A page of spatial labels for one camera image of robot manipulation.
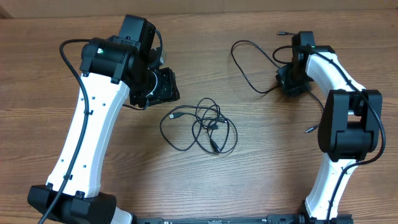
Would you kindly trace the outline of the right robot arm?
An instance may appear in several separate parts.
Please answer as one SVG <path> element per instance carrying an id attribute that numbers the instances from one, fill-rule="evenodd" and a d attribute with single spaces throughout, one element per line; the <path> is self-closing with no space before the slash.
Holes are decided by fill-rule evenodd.
<path id="1" fill-rule="evenodd" d="M 341 66 L 329 45 L 316 45 L 313 32 L 292 35 L 291 62 L 284 62 L 276 79 L 287 96 L 299 96 L 315 82 L 326 96 L 318 124 L 318 145 L 323 153 L 315 184 L 294 223 L 352 223 L 339 215 L 338 204 L 346 184 L 376 146 L 385 148 L 381 122 L 382 95 L 356 82 Z"/>

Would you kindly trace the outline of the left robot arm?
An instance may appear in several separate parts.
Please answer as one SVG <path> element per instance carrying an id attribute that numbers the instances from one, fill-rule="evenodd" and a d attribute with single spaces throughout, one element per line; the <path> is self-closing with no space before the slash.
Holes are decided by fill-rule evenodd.
<path id="1" fill-rule="evenodd" d="M 177 101 L 174 72 L 164 65 L 160 32 L 139 16 L 126 15 L 118 35 L 83 41 L 81 65 L 73 71 L 80 90 L 68 135 L 44 185 L 30 188 L 27 201 L 41 220 L 60 223 L 135 223 L 116 197 L 102 193 L 103 161 L 123 106 L 143 111 Z"/>

